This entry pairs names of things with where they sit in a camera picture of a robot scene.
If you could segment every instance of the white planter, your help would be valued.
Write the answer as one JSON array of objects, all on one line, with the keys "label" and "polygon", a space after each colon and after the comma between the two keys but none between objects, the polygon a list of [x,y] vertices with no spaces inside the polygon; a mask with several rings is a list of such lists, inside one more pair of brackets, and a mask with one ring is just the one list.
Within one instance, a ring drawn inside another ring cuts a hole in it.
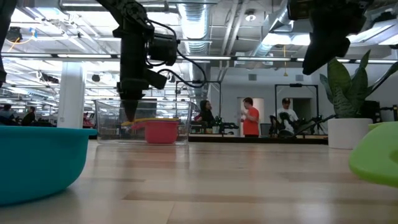
[{"label": "white planter", "polygon": [[328,121],[329,147],[353,149],[369,131],[372,120],[368,118],[343,118]]}]

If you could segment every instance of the plant leaf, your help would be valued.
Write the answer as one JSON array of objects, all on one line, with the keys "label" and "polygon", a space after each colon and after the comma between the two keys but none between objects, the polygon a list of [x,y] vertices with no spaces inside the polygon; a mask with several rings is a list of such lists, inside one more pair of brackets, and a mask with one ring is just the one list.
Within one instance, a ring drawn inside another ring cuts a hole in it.
[{"label": "plant leaf", "polygon": [[368,95],[372,94],[375,90],[377,90],[379,86],[381,86],[381,84],[384,81],[386,81],[388,77],[390,77],[396,71],[398,71],[398,62],[391,65],[388,71],[382,77],[380,77],[372,86],[369,87]]},{"label": "plant leaf", "polygon": [[346,96],[353,108],[359,111],[368,96],[368,74],[364,67],[358,68],[351,82],[351,88],[349,88]]},{"label": "plant leaf", "polygon": [[328,80],[333,96],[336,95],[337,87],[340,87],[345,94],[351,86],[351,77],[347,68],[335,58],[328,63]]},{"label": "plant leaf", "polygon": [[320,74],[320,81],[323,84],[323,86],[325,87],[326,95],[328,96],[328,100],[330,101],[330,103],[333,104],[333,95],[330,90],[328,78],[325,75]]},{"label": "plant leaf", "polygon": [[333,105],[335,113],[339,118],[354,118],[356,116],[356,109],[344,96],[343,90],[338,86],[335,88],[336,93],[333,98]]},{"label": "plant leaf", "polygon": [[366,66],[368,66],[370,54],[371,54],[371,51],[368,50],[368,52],[366,52],[366,54],[364,54],[362,56],[361,63],[359,63],[360,68],[366,68]]}]

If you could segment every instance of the man in white shirt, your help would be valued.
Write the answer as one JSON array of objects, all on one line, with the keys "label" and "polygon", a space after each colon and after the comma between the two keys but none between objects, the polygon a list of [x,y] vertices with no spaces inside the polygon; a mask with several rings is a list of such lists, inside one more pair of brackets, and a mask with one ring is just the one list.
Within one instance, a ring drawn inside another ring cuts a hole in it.
[{"label": "man in white shirt", "polygon": [[[299,119],[297,117],[296,112],[294,112],[294,110],[292,110],[292,109],[289,109],[289,106],[290,106],[290,99],[284,98],[282,100],[282,108],[279,108],[277,110],[277,114],[278,114],[277,119],[280,123],[282,122],[282,119],[280,118],[281,113],[287,113],[291,122],[297,121]],[[285,125],[285,130],[288,130],[291,133],[294,133],[294,128],[289,124],[289,122],[287,120],[284,120],[284,125]]]}]

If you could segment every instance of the table surface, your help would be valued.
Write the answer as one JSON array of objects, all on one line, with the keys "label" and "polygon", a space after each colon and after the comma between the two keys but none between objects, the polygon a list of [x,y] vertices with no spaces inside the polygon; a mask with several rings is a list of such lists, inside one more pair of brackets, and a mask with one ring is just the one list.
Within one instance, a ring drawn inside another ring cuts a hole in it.
[{"label": "table surface", "polygon": [[398,223],[398,189],[359,180],[351,151],[318,145],[99,146],[81,177],[0,208],[5,224]]}]

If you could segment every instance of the door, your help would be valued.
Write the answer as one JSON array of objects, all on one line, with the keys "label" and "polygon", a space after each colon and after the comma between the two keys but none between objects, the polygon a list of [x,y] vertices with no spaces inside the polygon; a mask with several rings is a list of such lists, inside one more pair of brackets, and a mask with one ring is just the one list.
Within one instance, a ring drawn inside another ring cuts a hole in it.
[{"label": "door", "polygon": [[[238,118],[238,124],[239,124],[239,137],[244,137],[243,134],[243,122],[241,122],[241,111],[245,110],[244,106],[243,106],[243,100],[245,99],[245,97],[238,97],[238,108],[237,108],[237,118]],[[255,107],[255,109],[257,109],[259,111],[259,124],[261,124],[261,122],[264,121],[264,111],[265,111],[265,107],[264,107],[264,99],[263,98],[253,98],[253,107]]]}]

